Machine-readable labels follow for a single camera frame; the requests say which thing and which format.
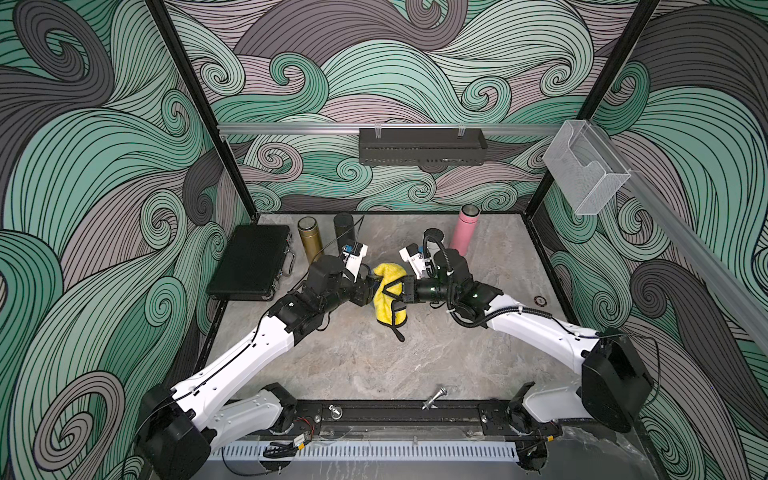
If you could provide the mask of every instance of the white cable tray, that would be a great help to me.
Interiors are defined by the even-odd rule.
[[[227,461],[269,460],[263,457],[268,441],[238,440],[226,447]],[[221,460],[221,450],[209,460]],[[444,462],[517,462],[514,442],[472,442],[441,440],[414,443],[392,440],[315,440],[291,460],[320,461],[444,461]]]

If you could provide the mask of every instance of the swirl pattern wallpaper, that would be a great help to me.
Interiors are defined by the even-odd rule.
[[[2,478],[119,478],[192,373],[245,215],[180,85],[143,0],[0,3]]]
[[[768,309],[768,4],[701,3],[657,12],[593,121]],[[632,192],[577,217],[553,186],[534,223],[582,324],[658,339],[669,476],[764,480],[768,359]]]
[[[169,0],[219,122],[575,118],[635,2]],[[679,0],[689,5],[694,0]],[[522,212],[547,137],[490,137],[482,167],[361,166],[357,138],[234,135],[256,206]]]

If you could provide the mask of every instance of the clear plastic box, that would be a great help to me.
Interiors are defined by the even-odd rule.
[[[577,215],[600,213],[630,177],[611,139],[586,120],[566,120],[544,162]]]

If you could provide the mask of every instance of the towel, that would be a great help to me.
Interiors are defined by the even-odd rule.
[[[384,294],[384,289],[387,288],[387,292],[395,296],[400,296],[402,293],[402,283],[390,285],[397,282],[406,276],[406,269],[398,265],[397,263],[382,263],[375,269],[374,274],[383,276],[382,282],[379,284],[379,288],[376,294],[373,296],[373,306],[376,308],[376,320],[384,326],[388,326],[395,333],[395,336],[401,342],[405,342],[406,338],[397,329],[406,324],[408,314],[406,313],[406,305],[400,300],[396,300],[389,295]]]

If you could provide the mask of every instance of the aluminum rail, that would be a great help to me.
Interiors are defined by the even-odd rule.
[[[313,122],[222,123],[221,135],[358,135],[361,128],[480,128],[489,135],[555,136],[561,124],[321,124]]]

